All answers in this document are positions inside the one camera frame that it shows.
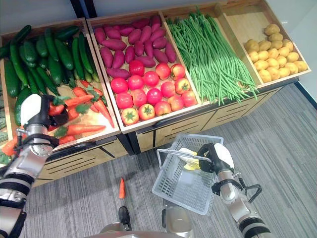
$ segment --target plastic basket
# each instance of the plastic basket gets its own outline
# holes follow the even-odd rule
[[[197,152],[204,144],[209,143],[223,144],[223,138],[208,135],[178,134],[172,147],[158,149],[160,172],[153,185],[152,192],[190,211],[201,215],[209,215],[213,201],[211,186],[217,179],[215,173],[186,170],[184,169],[186,162],[178,157],[178,155],[183,155],[208,160],[205,157],[194,156],[178,150],[187,148]],[[160,152],[168,154],[163,165],[161,165]]]

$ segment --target wooden crate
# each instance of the wooden crate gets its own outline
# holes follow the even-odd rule
[[[162,14],[159,11],[157,11],[157,10],[138,12],[138,13],[129,14],[129,15],[117,15],[117,16],[112,16],[112,17],[97,17],[97,18],[87,19],[90,35],[92,37],[92,41],[93,41],[93,44],[94,44],[94,47],[95,47],[95,50],[96,50],[96,54],[97,54],[97,57],[98,57],[98,60],[99,60],[99,64],[101,66],[101,69],[102,69],[102,72],[103,72],[103,75],[104,75],[104,79],[106,81],[106,86],[107,86],[108,92],[110,94],[110,98],[112,100],[114,111],[115,111],[115,114],[117,116],[117,119],[118,119],[118,122],[119,122],[119,126],[120,126],[120,129],[121,129],[122,133],[129,133],[131,131],[135,131],[137,129],[147,127],[147,126],[149,126],[151,124],[155,124],[156,122],[158,122],[158,121],[160,121],[162,119],[171,118],[171,117],[174,117],[176,115],[180,115],[182,113],[195,110],[195,109],[197,109],[197,108],[202,106],[200,104],[200,99],[199,99],[199,96],[198,96],[197,91],[195,89],[194,83],[192,82],[192,80],[190,78],[190,75],[189,75],[188,71],[186,70],[186,77],[188,78],[188,80],[190,82],[191,90],[193,90],[193,92],[195,93],[196,99],[198,101],[197,105],[194,105],[194,106],[191,106],[191,107],[188,107],[188,108],[184,108],[182,110],[179,110],[179,111],[176,111],[176,112],[172,112],[172,113],[169,113],[169,114],[166,114],[166,115],[163,115],[163,116],[155,117],[155,118],[147,120],[147,121],[141,121],[139,123],[136,123],[136,124],[133,124],[133,125],[130,125],[130,126],[125,126],[123,124],[122,119],[121,119],[120,109],[116,105],[115,96],[114,96],[114,93],[113,93],[113,91],[111,89],[111,86],[110,86],[111,77],[107,76],[106,68],[104,66],[104,63],[103,63],[103,60],[102,60],[102,57],[101,57],[101,54],[100,54],[100,51],[99,51],[100,46],[97,43],[95,35],[94,35],[94,29],[96,27],[103,26],[104,24],[110,24],[110,25],[127,24],[127,23],[131,23],[134,20],[137,20],[137,19],[140,19],[140,18],[144,18],[144,17],[151,17],[151,16],[154,16],[154,15],[159,15],[161,17],[162,28],[166,29],[166,38],[174,46],[174,49],[175,49],[176,55],[177,55],[177,60],[176,60],[175,63],[181,63],[183,66],[185,66],[184,61],[183,61],[183,59],[182,59],[182,57],[181,57],[181,55],[179,53],[179,50],[177,49],[177,46],[176,46],[176,44],[174,42],[174,39],[173,39],[173,37],[171,35],[171,32],[168,29],[168,26],[167,26],[167,24],[165,22],[165,19],[162,16]],[[129,43],[127,41],[127,37],[122,37],[122,40],[127,45],[129,45]],[[125,63],[122,68],[128,70],[128,64]],[[146,68],[146,71],[155,71],[155,67]],[[160,88],[161,84],[166,82],[166,81],[167,80],[160,81],[160,83],[158,84],[158,86],[156,88]],[[144,90],[145,90],[146,93],[147,93],[147,91],[149,89],[150,88],[148,88],[146,86],[144,87]]]
[[[248,70],[250,71],[250,73],[252,73],[251,75],[255,82],[260,82],[260,84],[258,84],[258,88],[267,87],[272,84],[279,83],[281,81],[288,81],[292,78],[311,72],[311,69],[309,68],[303,55],[297,48],[295,42],[293,42],[290,36],[287,34],[283,25],[278,20],[278,18],[276,17],[276,15],[272,11],[271,7],[266,2],[266,0],[236,0],[232,1],[229,4],[224,4],[221,6],[219,5],[218,11],[220,12],[222,18],[226,22],[225,24],[228,26],[228,28],[231,29],[231,35],[240,45],[243,53],[246,56],[247,61],[249,62],[249,64],[252,65],[252,68],[248,68]],[[263,83],[249,55],[247,54],[244,48],[244,44],[249,39],[254,39],[258,42],[266,40],[267,35],[264,34],[264,29],[272,23],[278,25],[278,27],[280,28],[280,33],[283,35],[284,39],[288,39],[293,42],[293,52],[297,52],[299,54],[298,60],[304,61],[307,64],[308,68],[303,72],[289,75],[287,77],[280,78],[278,80],[274,80],[268,83]]]
[[[105,82],[103,81],[103,76],[98,64],[98,60],[94,51],[94,47],[91,41],[91,38],[89,37],[89,31],[87,28],[86,20],[84,18],[79,18],[76,20],[69,20],[69,21],[63,21],[63,22],[57,22],[57,23],[52,23],[52,24],[46,24],[46,25],[41,25],[41,26],[36,26],[32,27],[31,33],[28,35],[27,38],[31,38],[40,34],[44,33],[44,30],[47,27],[52,28],[53,32],[70,26],[70,25],[77,25],[80,27],[80,31],[84,33],[84,36],[88,40],[89,48],[93,56],[93,60],[97,69],[97,73],[100,79],[100,83],[92,83],[92,85],[100,90],[103,91],[107,104],[108,104],[108,110],[109,113],[112,117],[113,123],[114,123],[114,128],[112,128],[107,121],[106,118],[102,116],[102,114],[97,114],[91,110],[86,115],[82,115],[76,120],[72,121],[71,123],[78,123],[78,124],[95,124],[95,125],[106,125],[106,129],[104,131],[98,132],[98,133],[83,133],[80,135],[80,138],[76,139],[75,141],[60,145],[54,149],[54,151],[70,147],[79,143],[87,142],[87,141],[97,141],[103,138],[107,138],[116,134],[120,133],[118,124],[115,119],[115,115],[111,106],[111,100],[109,98],[108,92],[106,90],[106,85]],[[12,33],[7,33],[3,34],[0,37],[0,41],[2,44],[5,44],[8,42],[8,40],[12,39],[12,37],[16,34],[16,32]],[[4,107],[5,107],[5,114],[6,114],[6,124],[7,124],[7,131],[8,131],[8,137],[9,139],[13,138],[13,135],[15,134],[15,129],[17,128],[15,122],[14,122],[14,105],[15,105],[15,98],[11,98],[8,96],[6,92],[6,86],[5,86],[5,75],[4,75],[4,59],[0,61],[0,71],[1,71],[1,82],[2,82],[2,90],[3,90],[3,99],[4,99]],[[58,91],[62,96],[70,96],[70,97],[75,97],[73,94],[72,90],[65,85],[62,85],[61,87],[58,87]]]
[[[188,116],[180,121],[173,122],[162,127],[149,129],[147,131],[136,132],[140,152],[152,148],[172,143],[178,133],[199,133],[215,126],[244,117],[266,102],[277,93],[280,88],[276,88],[258,95],[258,100],[248,98],[240,104],[235,102],[219,108],[206,109],[194,116]]]
[[[127,151],[121,142],[115,139],[79,153],[48,161],[33,187],[72,175],[126,154]]]

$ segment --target potato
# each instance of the potato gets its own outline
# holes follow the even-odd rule
[[[286,57],[287,62],[295,62],[295,61],[298,60],[298,58],[299,58],[299,55],[298,55],[298,53],[296,53],[296,52],[291,52],[291,53],[289,53],[288,56]]]
[[[277,49],[270,49],[268,50],[268,57],[269,58],[273,58],[273,59],[276,59],[278,57],[278,50]]]
[[[272,77],[271,77],[270,73],[265,69],[260,70],[259,75],[260,75],[263,83],[268,83],[268,82],[272,81]]]
[[[290,74],[289,68],[286,68],[286,67],[280,68],[278,71],[279,71],[279,77],[280,78],[287,77]]]
[[[290,75],[298,73],[298,67],[292,62],[286,63],[285,67],[289,69]]]
[[[289,48],[288,47],[282,47],[282,48],[278,49],[278,52],[279,52],[280,56],[286,57],[289,54]]]
[[[252,39],[248,40],[246,44],[244,45],[244,47],[246,48],[247,52],[259,51],[259,44],[255,40],[252,40]]]
[[[256,67],[257,71],[260,71],[261,69],[266,69],[268,67],[268,62],[265,60],[259,60],[254,63],[254,66]]]
[[[284,47],[289,48],[289,52],[292,52],[292,51],[293,51],[294,45],[293,45],[293,43],[292,43],[290,40],[284,39],[284,40],[282,40],[282,43],[283,43],[283,46],[284,46]]]
[[[267,51],[271,47],[270,41],[260,41],[259,42],[259,51]]]
[[[268,52],[267,51],[259,51],[258,57],[259,57],[259,60],[267,60],[268,59]]]
[[[269,41],[282,41],[283,40],[283,35],[281,33],[273,33],[268,37]]]
[[[283,46],[282,41],[272,41],[272,45],[270,47],[270,49],[279,49]]]
[[[249,56],[250,56],[253,63],[255,63],[259,60],[258,52],[256,52],[256,51],[250,52]]]
[[[279,69],[279,62],[276,59],[269,58],[266,62],[268,62],[268,67]]]
[[[287,59],[284,56],[278,56],[277,61],[279,63],[280,68],[283,68],[285,64],[287,63]]]
[[[264,33],[268,36],[279,33],[279,27],[276,24],[270,24],[264,29]]]
[[[294,64],[298,67],[298,72],[303,72],[308,68],[304,61],[295,61]]]
[[[279,76],[278,68],[268,67],[268,68],[267,68],[267,71],[270,73],[272,80],[277,80],[277,79],[279,79],[280,76]]]

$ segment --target tomato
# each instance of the tomato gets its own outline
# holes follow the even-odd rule
[[[149,87],[155,87],[159,83],[159,77],[158,74],[154,71],[148,71],[143,76],[143,81],[145,85]]]
[[[129,63],[129,72],[131,75],[143,76],[144,65],[139,60],[133,60]]]
[[[186,78],[177,79],[175,82],[175,89],[178,94],[183,94],[190,89],[189,81]]]
[[[119,93],[115,97],[115,102],[118,105],[118,108],[125,109],[133,107],[132,97],[128,93]]]
[[[128,91],[128,83],[124,78],[114,78],[110,85],[114,93],[126,93]]]
[[[151,105],[155,105],[162,100],[162,92],[157,88],[152,88],[147,93],[147,101]]]
[[[186,107],[190,107],[197,104],[195,94],[193,91],[186,91],[182,94],[182,100]]]
[[[170,105],[168,104],[168,102],[165,101],[160,101],[156,103],[154,109],[157,116],[161,116],[171,112]]]
[[[128,86],[131,91],[135,89],[142,89],[144,87],[142,77],[138,75],[132,75],[128,78]]]
[[[160,86],[160,90],[163,94],[163,97],[170,98],[171,96],[175,95],[175,85],[173,82],[165,82]]]
[[[151,104],[143,104],[139,108],[139,117],[141,120],[149,120],[154,118],[155,110]]]
[[[170,75],[170,68],[167,63],[159,63],[155,67],[155,72],[158,74],[161,80],[166,80]]]
[[[136,107],[142,106],[143,104],[147,103],[147,95],[142,89],[136,89],[131,92],[133,97],[133,104]]]
[[[185,77],[185,68],[180,63],[174,64],[170,68],[170,71],[171,71],[170,75],[172,76],[173,80],[177,80],[177,79]]]
[[[138,111],[134,108],[126,108],[121,113],[121,119],[125,125],[132,125],[139,121]]]
[[[179,95],[170,97],[167,102],[170,104],[173,112],[181,110],[184,107],[184,102]]]

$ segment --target green cucumber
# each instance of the green cucumber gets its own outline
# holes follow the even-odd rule
[[[83,66],[82,66],[81,61],[80,61],[78,37],[74,38],[74,40],[73,40],[72,52],[73,52],[75,69],[77,71],[77,74],[81,80],[84,80],[85,74],[84,74]]]
[[[69,87],[71,87],[72,89],[76,88],[77,84],[76,84],[76,80],[74,78],[73,72],[70,70],[66,70],[66,77],[68,78],[68,81],[69,81],[68,83]]]
[[[69,26],[55,33],[55,38],[65,41],[75,35],[79,31],[78,26]]]
[[[84,68],[89,72],[93,73],[93,68],[89,63],[86,46],[85,46],[85,37],[84,34],[81,32],[78,37],[78,45],[79,45],[79,53],[81,61],[84,65]]]
[[[99,80],[99,77],[98,77],[98,74],[97,74],[97,69],[96,69],[96,66],[95,66],[95,63],[94,63],[94,60],[93,60],[93,56],[91,54],[91,51],[90,51],[88,45],[86,45],[86,46],[87,46],[86,49],[87,49],[89,63],[90,63],[90,65],[93,66],[92,77],[93,77],[95,82],[100,83],[100,80]]]
[[[4,62],[4,75],[6,91],[10,97],[17,97],[21,88],[21,80],[16,75],[15,69],[11,61]]]
[[[51,28],[46,28],[44,31],[45,42],[48,47],[49,53],[54,61],[58,61],[58,53],[53,40]]]
[[[64,70],[64,78],[62,79],[62,83],[67,85],[67,84],[69,84],[69,77],[67,75],[68,69],[63,67],[63,70]]]
[[[15,107],[14,107],[14,119],[15,119],[15,124],[18,126],[21,125],[21,105],[23,101],[31,94],[32,94],[31,89],[24,88],[16,99]]]
[[[8,140],[7,132],[0,132],[0,142]],[[0,164],[8,165],[11,162],[11,156],[6,155],[4,152],[0,152]]]
[[[58,56],[63,65],[68,70],[72,70],[74,68],[74,61],[68,47],[59,39],[55,39],[55,45],[58,52]]]
[[[5,111],[4,109],[0,110],[0,118],[4,118],[5,117]]]
[[[43,69],[49,68],[49,62],[47,58],[40,58],[39,66]]]
[[[10,44],[10,54],[12,63],[15,69],[16,74],[18,75],[19,79],[22,81],[24,86],[28,86],[28,79],[26,77],[26,73],[23,70],[22,62],[19,56],[19,49],[16,44]]]
[[[28,62],[35,62],[38,58],[38,53],[36,52],[36,49],[32,42],[30,41],[24,41],[24,55]]]
[[[23,27],[12,39],[12,43],[20,43],[25,39],[25,37],[31,32],[31,26],[26,25]]]
[[[59,62],[54,61],[51,56],[49,56],[49,70],[54,84],[56,86],[60,86],[64,77],[63,68],[61,64]]]
[[[76,80],[82,80],[82,79],[80,79],[80,77],[78,75],[78,72],[75,69],[74,69],[74,77],[75,77]]]
[[[36,42],[36,50],[41,57],[47,57],[49,55],[48,48],[46,46],[44,35],[40,35]]]
[[[20,54],[20,58],[22,59],[22,61],[29,67],[34,68],[36,66],[35,62],[28,62],[25,58],[25,54],[24,54],[24,45],[21,45],[19,47],[19,54]]]
[[[35,82],[36,82],[36,85],[37,85],[37,88],[43,93],[43,94],[47,94],[47,91],[46,91],[46,87],[43,83],[43,80],[42,78],[39,76],[39,74],[37,73],[37,71],[34,69],[34,68],[29,68]]]
[[[0,48],[0,59],[10,55],[10,41]]]
[[[87,70],[85,70],[84,73],[85,73],[85,80],[89,83],[92,83],[93,78],[91,77],[91,74]]]
[[[0,118],[0,130],[6,127],[5,118]]]
[[[27,71],[27,76],[28,76],[28,81],[31,89],[31,93],[39,94],[38,87],[36,86],[35,80],[31,72],[28,70]]]
[[[42,78],[42,80],[44,81],[45,85],[48,87],[48,89],[54,93],[55,95],[59,96],[59,92],[56,88],[56,86],[53,84],[52,80],[50,79],[50,77],[46,74],[46,72],[44,71],[44,69],[42,69],[41,67],[37,67],[36,71],[38,72],[38,74],[40,75],[40,77]]]

